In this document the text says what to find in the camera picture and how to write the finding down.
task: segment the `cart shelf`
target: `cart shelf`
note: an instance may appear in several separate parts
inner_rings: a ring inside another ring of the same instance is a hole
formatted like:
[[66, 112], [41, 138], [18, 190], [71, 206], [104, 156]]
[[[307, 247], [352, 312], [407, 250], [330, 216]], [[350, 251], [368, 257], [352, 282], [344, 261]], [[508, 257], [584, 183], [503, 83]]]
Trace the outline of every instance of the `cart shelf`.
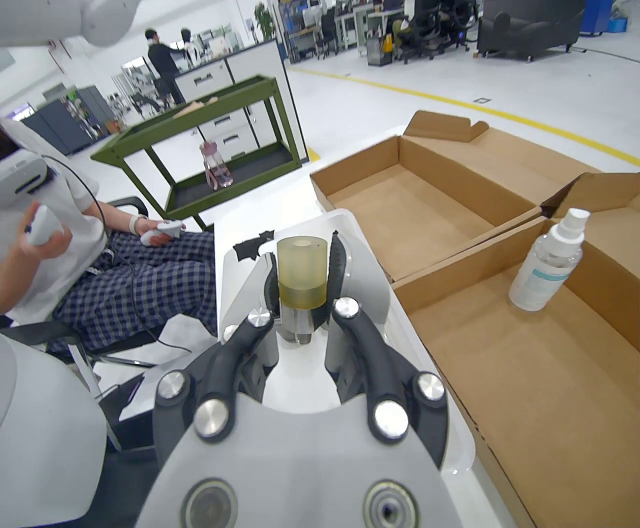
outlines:
[[[217, 100], [209, 103], [212, 97], [217, 97]], [[271, 99], [273, 99], [280, 115], [284, 138], [271, 105]], [[255, 76], [210, 93], [198, 100], [205, 106], [176, 117], [176, 114], [185, 108], [186, 105], [183, 104], [162, 115], [148, 119], [115, 136], [98, 152], [94, 153], [92, 159], [121, 168], [163, 218], [182, 220], [193, 216], [200, 227], [205, 229], [205, 224], [198, 213], [299, 168], [301, 161], [275, 79]], [[153, 146], [160, 141], [260, 101], [265, 105], [276, 141], [227, 161], [227, 167], [234, 179], [234, 183], [227, 188], [213, 191], [207, 185], [204, 172], [176, 182], [153, 149]], [[171, 187], [164, 208], [141, 183], [140, 178], [125, 160], [127, 156], [141, 150], [147, 153]]]

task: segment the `trash can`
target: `trash can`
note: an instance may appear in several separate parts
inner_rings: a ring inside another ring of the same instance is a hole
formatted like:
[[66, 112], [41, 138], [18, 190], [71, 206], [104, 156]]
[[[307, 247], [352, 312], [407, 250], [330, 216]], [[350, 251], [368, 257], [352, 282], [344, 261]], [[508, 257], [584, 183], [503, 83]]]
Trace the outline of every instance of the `trash can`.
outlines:
[[386, 66], [393, 62], [390, 51], [384, 51], [385, 37], [370, 36], [367, 39], [367, 64], [369, 66]]

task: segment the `vr headset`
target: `vr headset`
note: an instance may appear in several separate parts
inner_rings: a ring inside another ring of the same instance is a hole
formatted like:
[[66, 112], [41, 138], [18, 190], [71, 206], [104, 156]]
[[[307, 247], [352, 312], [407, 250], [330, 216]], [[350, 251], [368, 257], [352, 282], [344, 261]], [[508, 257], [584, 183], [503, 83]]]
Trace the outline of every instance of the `vr headset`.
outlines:
[[23, 148], [0, 159], [0, 207], [14, 204], [42, 185], [48, 169], [41, 156]]

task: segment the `man in black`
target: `man in black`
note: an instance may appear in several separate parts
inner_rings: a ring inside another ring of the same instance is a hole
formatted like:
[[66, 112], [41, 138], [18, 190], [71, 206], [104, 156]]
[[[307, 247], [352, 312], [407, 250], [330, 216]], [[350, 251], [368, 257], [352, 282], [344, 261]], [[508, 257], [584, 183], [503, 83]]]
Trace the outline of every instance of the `man in black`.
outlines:
[[184, 102], [178, 85], [175, 83], [175, 77], [178, 75], [178, 67], [173, 62], [173, 55], [180, 55], [186, 58], [186, 52], [179, 49], [171, 49], [165, 44], [160, 43], [157, 32], [154, 29], [148, 29], [145, 31], [145, 37], [149, 44], [148, 57], [153, 64], [154, 68], [160, 74], [160, 78], [166, 84], [166, 87], [173, 95], [173, 101], [176, 104]]

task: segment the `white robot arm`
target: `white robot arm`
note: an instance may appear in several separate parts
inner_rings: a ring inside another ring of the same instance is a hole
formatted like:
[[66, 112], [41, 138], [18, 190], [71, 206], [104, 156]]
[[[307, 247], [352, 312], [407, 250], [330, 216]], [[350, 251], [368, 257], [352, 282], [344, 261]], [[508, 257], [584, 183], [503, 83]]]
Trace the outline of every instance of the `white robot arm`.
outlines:
[[109, 46], [131, 27], [140, 0], [0, 0], [0, 47], [81, 35]]

